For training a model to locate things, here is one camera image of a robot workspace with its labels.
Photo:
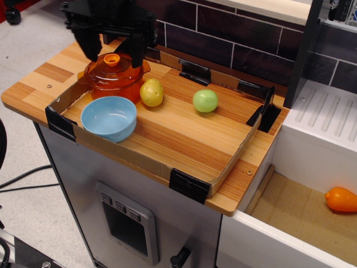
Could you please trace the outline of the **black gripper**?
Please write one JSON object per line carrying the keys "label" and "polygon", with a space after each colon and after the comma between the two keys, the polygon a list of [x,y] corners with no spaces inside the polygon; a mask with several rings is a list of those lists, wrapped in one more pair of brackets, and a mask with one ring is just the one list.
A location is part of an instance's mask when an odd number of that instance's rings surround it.
{"label": "black gripper", "polygon": [[61,11],[86,57],[96,62],[102,49],[99,35],[129,38],[133,68],[143,64],[147,45],[156,38],[154,13],[135,1],[65,1]]}

